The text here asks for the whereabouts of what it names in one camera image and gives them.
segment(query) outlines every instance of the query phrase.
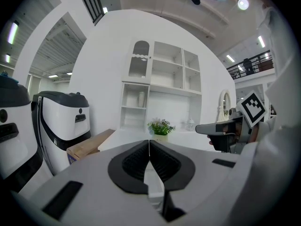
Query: balcony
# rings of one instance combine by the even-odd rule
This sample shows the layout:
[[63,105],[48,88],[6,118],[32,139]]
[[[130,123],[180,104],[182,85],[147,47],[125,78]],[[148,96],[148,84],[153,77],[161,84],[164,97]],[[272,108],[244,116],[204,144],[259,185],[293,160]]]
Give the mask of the balcony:
[[270,50],[246,59],[236,65],[227,68],[231,77],[235,80],[248,75],[273,69],[273,59]]

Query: cardboard box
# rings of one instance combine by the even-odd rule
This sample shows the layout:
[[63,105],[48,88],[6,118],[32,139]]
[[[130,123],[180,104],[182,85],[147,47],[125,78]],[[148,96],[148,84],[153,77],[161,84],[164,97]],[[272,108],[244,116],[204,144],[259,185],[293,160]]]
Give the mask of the cardboard box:
[[85,141],[82,141],[76,145],[67,148],[67,156],[69,164],[78,161],[89,154],[94,154],[99,152],[97,149],[110,135],[112,135],[114,130],[108,129],[104,132],[91,137]]

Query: ceiling light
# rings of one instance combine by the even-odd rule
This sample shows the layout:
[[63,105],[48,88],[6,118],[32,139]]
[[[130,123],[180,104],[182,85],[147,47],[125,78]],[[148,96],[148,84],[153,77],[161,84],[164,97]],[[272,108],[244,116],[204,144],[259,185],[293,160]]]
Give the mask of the ceiling light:
[[14,21],[13,24],[11,25],[9,36],[8,36],[8,42],[10,44],[13,44],[13,42],[14,42],[14,38],[15,38],[15,34],[17,32],[18,26],[19,26],[19,23],[17,21]]
[[262,40],[262,37],[259,36],[258,39],[259,39],[259,41],[260,41],[260,43],[261,43],[261,46],[264,48],[264,47],[265,47],[265,44],[264,44],[264,42],[263,42],[263,40]]
[[5,55],[5,61],[6,61],[7,63],[10,62],[10,55],[9,55],[9,54],[6,54],[6,55]]
[[246,10],[249,7],[249,1],[248,0],[238,0],[238,7],[241,10]]
[[230,55],[227,55],[227,58],[228,58],[229,60],[231,60],[232,62],[235,62],[235,61],[234,61],[234,59],[233,59],[233,58],[231,58],[231,56],[230,56]]

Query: railing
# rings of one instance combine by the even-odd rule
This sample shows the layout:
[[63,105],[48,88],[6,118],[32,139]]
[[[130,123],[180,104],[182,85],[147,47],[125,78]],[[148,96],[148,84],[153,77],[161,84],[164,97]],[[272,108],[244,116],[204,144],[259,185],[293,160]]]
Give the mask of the railing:
[[92,18],[94,25],[104,16],[103,6],[100,0],[83,0]]
[[244,60],[234,66],[227,68],[231,77],[235,80],[251,74],[274,68],[270,50],[258,54],[248,60]]

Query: white cabinet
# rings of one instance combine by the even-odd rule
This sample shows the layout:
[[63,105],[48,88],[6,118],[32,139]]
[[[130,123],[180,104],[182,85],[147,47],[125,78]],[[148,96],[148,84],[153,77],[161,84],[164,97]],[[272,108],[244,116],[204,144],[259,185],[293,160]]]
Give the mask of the white cabinet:
[[[146,130],[153,118],[166,119],[186,132],[192,118],[200,123],[201,74],[196,54],[158,41],[132,41],[120,110],[120,128]],[[137,106],[140,92],[144,107]]]
[[127,55],[122,81],[150,84],[153,53],[153,41],[133,39]]

